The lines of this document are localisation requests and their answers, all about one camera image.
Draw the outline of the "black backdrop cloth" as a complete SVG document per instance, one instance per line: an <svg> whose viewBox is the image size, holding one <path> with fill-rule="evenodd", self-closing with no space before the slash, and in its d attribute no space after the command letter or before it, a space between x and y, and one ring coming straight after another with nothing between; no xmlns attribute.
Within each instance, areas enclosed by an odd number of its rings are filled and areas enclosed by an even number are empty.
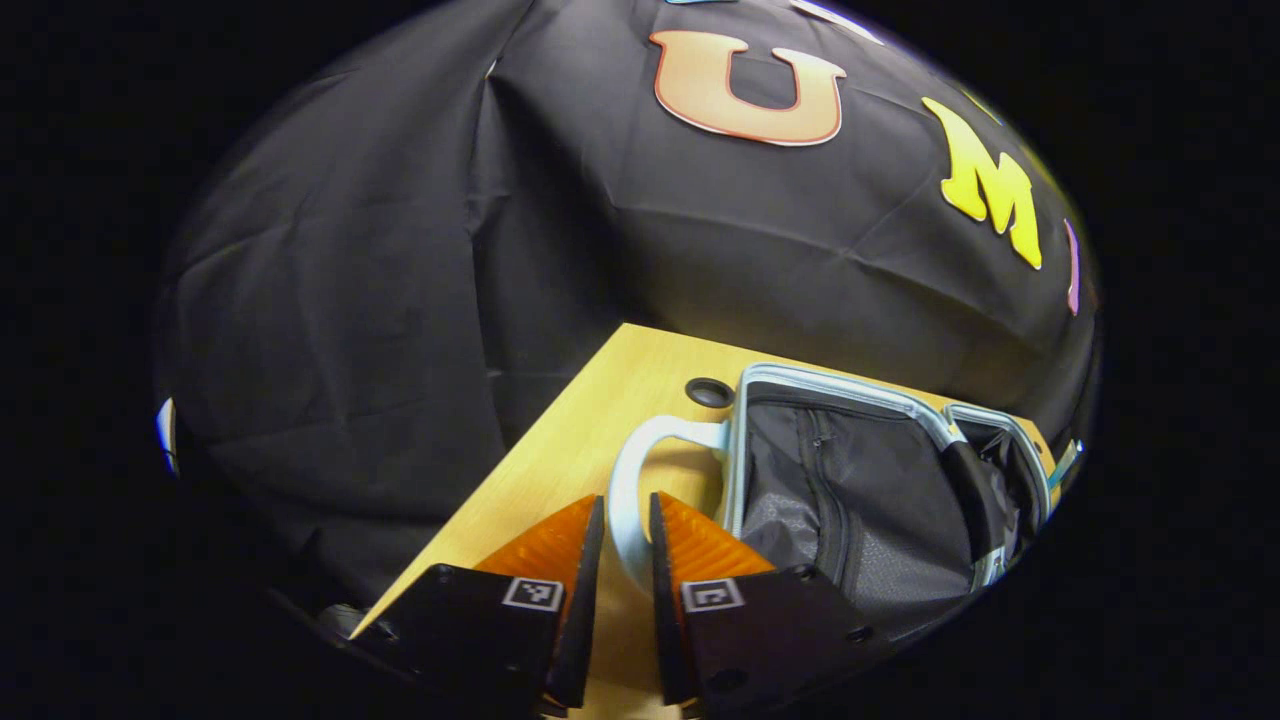
<svg viewBox="0 0 1280 720"><path fill-rule="evenodd" d="M625 323L1091 436L1082 214L1009 120L804 0L442 0L172 241L156 401L369 606Z"/></svg>

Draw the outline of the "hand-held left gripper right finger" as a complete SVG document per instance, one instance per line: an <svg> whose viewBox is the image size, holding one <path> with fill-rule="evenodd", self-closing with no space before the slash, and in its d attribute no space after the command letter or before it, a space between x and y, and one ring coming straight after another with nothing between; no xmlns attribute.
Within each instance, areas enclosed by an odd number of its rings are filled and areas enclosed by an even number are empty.
<svg viewBox="0 0 1280 720"><path fill-rule="evenodd" d="M810 564L778 568L672 495L650 497L664 702L684 714L836 714L881 632Z"/></svg>

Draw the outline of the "crumpled white cloth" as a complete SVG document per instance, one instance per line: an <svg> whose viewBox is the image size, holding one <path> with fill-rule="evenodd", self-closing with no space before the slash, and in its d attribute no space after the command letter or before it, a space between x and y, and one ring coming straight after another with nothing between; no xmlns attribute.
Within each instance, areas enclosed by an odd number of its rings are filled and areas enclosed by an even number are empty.
<svg viewBox="0 0 1280 720"><path fill-rule="evenodd" d="M323 609L316 615L316 623L343 641L348 641L355 635L367 614L367 609L355 607L348 603L334 603Z"/></svg>

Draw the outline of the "light blue suitcase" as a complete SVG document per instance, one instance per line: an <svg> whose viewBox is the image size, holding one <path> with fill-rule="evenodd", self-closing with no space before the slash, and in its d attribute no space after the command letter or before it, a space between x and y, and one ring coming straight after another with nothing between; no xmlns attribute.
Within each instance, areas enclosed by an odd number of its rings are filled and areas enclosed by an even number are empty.
<svg viewBox="0 0 1280 720"><path fill-rule="evenodd" d="M723 421L659 415L616 459L614 550L652 591L639 477L663 439L716 454L710 518L777 568L810 564L892 644L923 637L995 584L1050 520L1066 462L1044 465L1014 416L831 372L755 363Z"/></svg>

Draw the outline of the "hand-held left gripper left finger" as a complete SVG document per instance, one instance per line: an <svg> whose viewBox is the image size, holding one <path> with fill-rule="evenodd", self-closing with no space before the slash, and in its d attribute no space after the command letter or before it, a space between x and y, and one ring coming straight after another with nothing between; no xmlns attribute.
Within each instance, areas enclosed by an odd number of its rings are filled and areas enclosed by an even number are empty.
<svg viewBox="0 0 1280 720"><path fill-rule="evenodd" d="M564 714L584 703L604 500L588 495L472 568L419 575L353 637L434 714Z"/></svg>

